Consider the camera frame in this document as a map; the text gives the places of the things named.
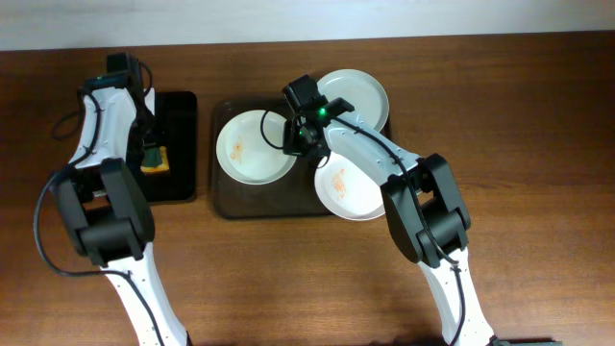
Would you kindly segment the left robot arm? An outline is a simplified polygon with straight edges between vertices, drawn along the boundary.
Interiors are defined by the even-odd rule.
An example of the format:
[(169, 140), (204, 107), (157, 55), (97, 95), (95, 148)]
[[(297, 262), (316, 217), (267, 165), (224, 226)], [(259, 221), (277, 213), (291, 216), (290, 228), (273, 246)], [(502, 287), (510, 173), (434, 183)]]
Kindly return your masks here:
[(155, 124), (155, 93), (148, 68), (129, 53), (107, 57), (106, 72), (78, 91), (82, 122), (69, 163), (52, 174), (51, 193), (75, 251), (92, 269), (69, 278), (101, 276), (115, 289), (141, 345), (188, 345), (189, 333), (173, 311), (154, 259), (155, 221), (135, 171)]

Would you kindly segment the green yellow sponge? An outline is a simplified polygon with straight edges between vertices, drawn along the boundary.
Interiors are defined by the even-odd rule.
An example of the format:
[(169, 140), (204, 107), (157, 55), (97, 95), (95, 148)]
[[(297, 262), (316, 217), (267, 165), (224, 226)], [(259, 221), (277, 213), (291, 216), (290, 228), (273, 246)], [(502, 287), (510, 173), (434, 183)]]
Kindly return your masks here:
[(143, 161), (140, 170), (144, 174), (159, 174), (168, 172), (170, 165), (165, 146), (152, 147), (144, 151)]

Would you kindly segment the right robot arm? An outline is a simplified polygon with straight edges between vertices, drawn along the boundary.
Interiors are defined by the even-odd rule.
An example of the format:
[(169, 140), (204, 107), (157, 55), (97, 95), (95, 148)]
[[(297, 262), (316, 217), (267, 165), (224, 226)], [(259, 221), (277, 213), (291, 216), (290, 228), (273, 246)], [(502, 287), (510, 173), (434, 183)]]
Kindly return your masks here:
[(391, 237), (419, 265), (436, 303), (444, 342), (495, 345), (469, 265), (471, 218), (453, 171), (438, 154), (423, 158), (393, 143), (347, 100), (330, 100), (308, 75), (283, 88), (292, 116), (284, 124), (283, 152), (290, 156), (336, 153), (381, 191)]

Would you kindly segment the white plate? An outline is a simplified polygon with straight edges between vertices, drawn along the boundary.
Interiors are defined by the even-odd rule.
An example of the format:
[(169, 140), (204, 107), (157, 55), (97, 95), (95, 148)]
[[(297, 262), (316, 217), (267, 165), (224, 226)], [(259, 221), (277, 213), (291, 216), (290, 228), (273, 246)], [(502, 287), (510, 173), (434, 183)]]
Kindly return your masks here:
[(285, 118), (266, 110), (234, 116), (218, 134), (215, 151), (219, 165), (234, 180), (246, 185), (271, 184), (295, 164), (282, 152)]

